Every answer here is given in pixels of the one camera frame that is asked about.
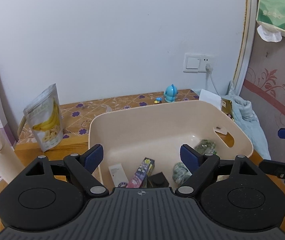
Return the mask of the green foil snack packet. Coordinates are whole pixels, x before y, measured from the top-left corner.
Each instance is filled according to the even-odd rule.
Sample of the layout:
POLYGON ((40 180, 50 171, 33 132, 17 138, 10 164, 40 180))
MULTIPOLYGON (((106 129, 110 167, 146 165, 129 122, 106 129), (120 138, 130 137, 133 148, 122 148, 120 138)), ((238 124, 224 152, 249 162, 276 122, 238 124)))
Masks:
POLYGON ((216 154, 216 144, 211 140, 201 140, 198 145, 194 147, 194 149, 201 155, 212 153, 216 154))

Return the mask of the green checked cloth bundle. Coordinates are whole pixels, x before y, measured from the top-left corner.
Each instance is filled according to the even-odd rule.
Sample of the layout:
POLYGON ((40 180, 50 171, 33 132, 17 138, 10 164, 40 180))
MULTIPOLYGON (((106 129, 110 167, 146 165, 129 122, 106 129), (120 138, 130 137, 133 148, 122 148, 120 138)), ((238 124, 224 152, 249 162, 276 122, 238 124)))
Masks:
POLYGON ((176 163, 173 167, 172 179, 178 185, 183 184, 192 176, 192 173, 187 169, 187 167, 182 163, 176 163))

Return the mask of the white small card box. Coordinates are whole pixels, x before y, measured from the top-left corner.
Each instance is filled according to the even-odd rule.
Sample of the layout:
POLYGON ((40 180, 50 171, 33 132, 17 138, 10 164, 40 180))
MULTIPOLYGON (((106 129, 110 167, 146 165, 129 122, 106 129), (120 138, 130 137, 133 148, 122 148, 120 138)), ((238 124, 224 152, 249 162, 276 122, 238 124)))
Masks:
POLYGON ((115 187, 127 187, 128 178, 121 163, 111 165, 108 169, 115 187))

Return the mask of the small black box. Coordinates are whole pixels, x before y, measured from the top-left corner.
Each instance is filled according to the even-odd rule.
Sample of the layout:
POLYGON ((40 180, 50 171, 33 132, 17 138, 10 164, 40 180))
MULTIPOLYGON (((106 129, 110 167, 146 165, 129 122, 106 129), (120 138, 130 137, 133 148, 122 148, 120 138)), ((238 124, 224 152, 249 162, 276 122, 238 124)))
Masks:
POLYGON ((154 174, 147 179, 148 188, 169 187, 169 182, 162 172, 154 174))

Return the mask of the light blue blanket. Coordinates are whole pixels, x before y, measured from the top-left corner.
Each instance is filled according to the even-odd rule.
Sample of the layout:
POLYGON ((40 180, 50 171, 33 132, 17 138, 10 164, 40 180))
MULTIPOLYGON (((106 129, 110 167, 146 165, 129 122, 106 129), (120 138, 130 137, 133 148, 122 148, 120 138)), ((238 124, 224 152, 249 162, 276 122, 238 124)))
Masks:
MULTIPOLYGON (((201 90, 193 90, 198 96, 201 90)), ((222 99, 232 101, 232 114, 234 122, 250 139, 254 150, 263 158, 270 160, 271 156, 268 149, 268 143, 265 133, 260 126, 259 119, 255 114, 252 104, 248 100, 235 93, 232 81, 229 83, 227 94, 220 96, 222 99)))

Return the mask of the beige plastic storage bin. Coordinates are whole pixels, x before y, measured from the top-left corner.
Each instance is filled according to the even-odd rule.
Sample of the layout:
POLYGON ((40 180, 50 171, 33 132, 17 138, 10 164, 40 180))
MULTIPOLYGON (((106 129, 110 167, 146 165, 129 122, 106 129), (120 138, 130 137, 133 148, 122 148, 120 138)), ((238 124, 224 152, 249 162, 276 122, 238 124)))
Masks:
POLYGON ((121 164, 131 179, 145 157, 155 161, 154 173, 162 172, 170 187, 173 167, 180 162, 180 147, 194 147, 201 140, 216 144, 221 159, 250 157, 253 145, 226 114, 203 101, 181 101, 136 107, 97 116, 90 124, 89 146, 103 146, 103 160, 94 176, 108 190, 114 187, 109 167, 121 164))

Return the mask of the gold snack bag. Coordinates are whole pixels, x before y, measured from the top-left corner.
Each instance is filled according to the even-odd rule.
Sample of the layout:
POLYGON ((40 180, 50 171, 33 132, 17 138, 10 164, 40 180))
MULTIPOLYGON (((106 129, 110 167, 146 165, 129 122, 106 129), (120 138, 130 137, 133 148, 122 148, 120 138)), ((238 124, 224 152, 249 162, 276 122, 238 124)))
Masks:
POLYGON ((230 119, 234 119, 232 114, 232 101, 228 99, 222 99, 222 112, 226 114, 230 119))

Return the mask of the banana chips pouch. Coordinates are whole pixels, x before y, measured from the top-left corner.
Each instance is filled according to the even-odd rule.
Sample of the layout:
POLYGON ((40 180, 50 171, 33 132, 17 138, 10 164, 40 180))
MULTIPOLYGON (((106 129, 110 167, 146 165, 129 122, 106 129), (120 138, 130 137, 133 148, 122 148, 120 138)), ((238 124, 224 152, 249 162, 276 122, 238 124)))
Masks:
POLYGON ((23 110, 26 121, 42 152, 63 139, 62 115, 56 84, 52 84, 23 110))

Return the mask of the white paper bag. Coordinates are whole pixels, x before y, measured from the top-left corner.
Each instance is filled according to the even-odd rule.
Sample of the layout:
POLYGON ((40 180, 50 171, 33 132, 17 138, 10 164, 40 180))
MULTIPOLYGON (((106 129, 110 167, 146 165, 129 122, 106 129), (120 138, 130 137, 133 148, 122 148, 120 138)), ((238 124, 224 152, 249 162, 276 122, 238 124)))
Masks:
POLYGON ((210 103, 220 111, 222 110, 222 98, 208 90, 202 89, 199 95, 199 101, 210 103))

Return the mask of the blue cartoon figurine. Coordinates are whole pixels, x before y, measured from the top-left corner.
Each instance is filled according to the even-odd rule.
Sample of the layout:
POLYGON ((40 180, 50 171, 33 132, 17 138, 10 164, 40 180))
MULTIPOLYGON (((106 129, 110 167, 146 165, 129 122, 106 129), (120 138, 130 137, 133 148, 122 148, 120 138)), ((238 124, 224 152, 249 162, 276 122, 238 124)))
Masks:
POLYGON ((178 90, 174 84, 168 86, 164 91, 164 100, 166 102, 175 102, 178 90))

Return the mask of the small blue mushroom toy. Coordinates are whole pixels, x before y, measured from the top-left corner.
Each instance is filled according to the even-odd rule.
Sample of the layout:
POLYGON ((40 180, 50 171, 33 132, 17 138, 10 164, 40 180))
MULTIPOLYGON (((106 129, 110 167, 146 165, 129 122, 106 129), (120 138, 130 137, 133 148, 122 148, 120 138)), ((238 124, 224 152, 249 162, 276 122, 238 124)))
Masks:
POLYGON ((159 104, 159 103, 162 103, 162 98, 161 97, 158 97, 155 99, 154 101, 155 104, 159 104))

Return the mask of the white wall switch socket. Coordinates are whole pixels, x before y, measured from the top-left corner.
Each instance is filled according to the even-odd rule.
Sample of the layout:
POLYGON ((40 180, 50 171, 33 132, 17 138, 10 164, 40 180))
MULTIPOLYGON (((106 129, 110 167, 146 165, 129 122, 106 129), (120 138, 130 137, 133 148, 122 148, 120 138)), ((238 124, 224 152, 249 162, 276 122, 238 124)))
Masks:
POLYGON ((183 72, 206 73, 207 67, 213 67, 216 58, 212 55, 185 53, 183 72))

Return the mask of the white bed headboard frame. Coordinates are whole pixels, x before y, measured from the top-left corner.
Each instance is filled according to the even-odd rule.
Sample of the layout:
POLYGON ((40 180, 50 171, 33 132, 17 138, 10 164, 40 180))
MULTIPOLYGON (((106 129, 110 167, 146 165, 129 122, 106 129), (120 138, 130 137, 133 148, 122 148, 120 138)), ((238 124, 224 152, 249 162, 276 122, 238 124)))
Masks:
POLYGON ((237 95, 241 93, 250 62, 254 36, 255 36, 255 28, 256 28, 257 6, 258 6, 258 0, 245 1, 245 15, 243 23, 242 43, 239 52, 239 57, 237 60, 237 67, 233 78, 235 93, 237 95))

